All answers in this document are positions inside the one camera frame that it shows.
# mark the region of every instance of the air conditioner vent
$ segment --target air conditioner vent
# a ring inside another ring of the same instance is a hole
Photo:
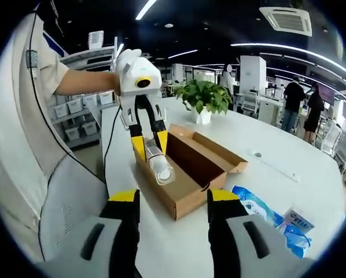
[[[276,31],[312,36],[310,14],[305,10],[283,7],[261,7],[259,10]]]

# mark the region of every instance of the white pot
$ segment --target white pot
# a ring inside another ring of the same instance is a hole
[[[212,112],[208,111],[206,107],[201,111],[201,113],[197,113],[196,108],[191,108],[191,116],[194,123],[199,125],[207,125],[210,123]]]

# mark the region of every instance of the green leaves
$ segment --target green leaves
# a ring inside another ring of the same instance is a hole
[[[198,113],[201,113],[204,107],[213,114],[216,111],[226,113],[229,103],[232,102],[224,87],[209,81],[190,80],[186,86],[178,88],[174,93],[176,98],[182,98],[187,110],[190,110],[190,105]]]

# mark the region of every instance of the jeans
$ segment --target jeans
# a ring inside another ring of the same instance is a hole
[[[298,112],[292,112],[285,109],[285,114],[282,120],[281,129],[290,133],[291,129],[293,128],[295,124],[295,120],[297,116],[298,116]]]

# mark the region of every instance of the desk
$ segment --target desk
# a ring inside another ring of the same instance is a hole
[[[308,233],[313,241],[307,257],[319,257],[344,219],[343,186],[333,159],[289,133],[233,111],[214,115],[210,124],[201,126],[191,123],[191,114],[180,100],[164,98],[161,106],[167,108],[167,127],[171,123],[189,126],[249,162],[243,173],[227,176],[225,189],[244,186],[281,215],[292,206],[306,211],[316,226]],[[116,110],[102,111],[104,154]],[[150,131],[147,114],[142,112],[142,128]],[[253,152],[262,153],[275,167],[296,173],[300,182],[262,163]],[[213,278],[207,206],[174,221],[137,169],[129,131],[124,130],[120,119],[106,159],[106,180],[110,194],[136,187],[141,190],[136,266],[142,277]]]
[[[262,96],[259,96],[257,99],[259,101],[258,120],[276,126],[279,122],[279,112],[284,106],[284,102]]]

